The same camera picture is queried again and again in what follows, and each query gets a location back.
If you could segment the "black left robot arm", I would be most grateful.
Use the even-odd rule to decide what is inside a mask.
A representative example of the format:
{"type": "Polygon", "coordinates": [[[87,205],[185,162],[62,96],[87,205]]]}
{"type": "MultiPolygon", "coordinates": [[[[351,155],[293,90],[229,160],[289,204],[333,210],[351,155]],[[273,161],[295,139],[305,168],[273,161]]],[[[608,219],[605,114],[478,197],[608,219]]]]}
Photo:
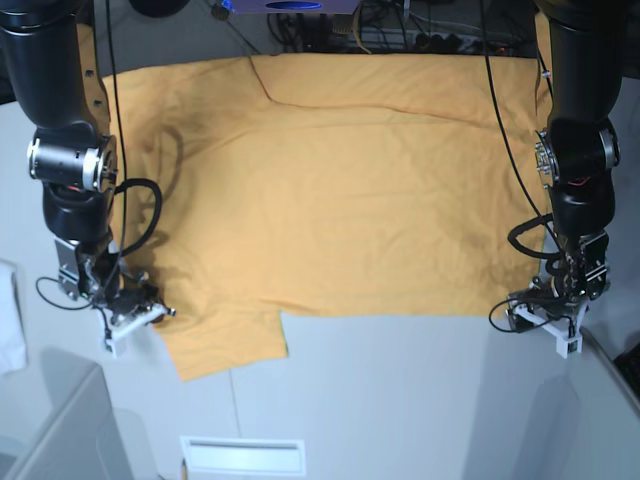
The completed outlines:
{"type": "Polygon", "coordinates": [[[541,260],[547,280],[514,292],[506,334],[563,324],[576,338],[589,302],[609,285],[606,232],[615,214],[612,171],[618,137],[609,115],[622,83],[622,50],[630,1],[539,1],[549,26],[552,107],[538,131],[537,169],[551,211],[515,226],[511,246],[541,260]]]}

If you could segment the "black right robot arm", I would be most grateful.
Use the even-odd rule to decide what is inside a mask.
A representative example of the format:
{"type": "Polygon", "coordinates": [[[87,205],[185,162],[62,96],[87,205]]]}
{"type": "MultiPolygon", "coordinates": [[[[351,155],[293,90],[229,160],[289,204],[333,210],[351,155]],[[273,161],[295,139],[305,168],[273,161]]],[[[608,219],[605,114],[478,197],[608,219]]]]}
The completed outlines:
{"type": "Polygon", "coordinates": [[[154,233],[163,198],[150,179],[118,178],[126,159],[110,130],[92,2],[2,2],[1,50],[16,100],[36,127],[28,171],[43,187],[44,220],[59,262],[56,284],[101,314],[109,340],[175,315],[148,274],[133,274],[124,263],[154,233]],[[133,187],[151,191],[154,210],[145,232],[126,246],[110,222],[115,197],[133,187]]]}

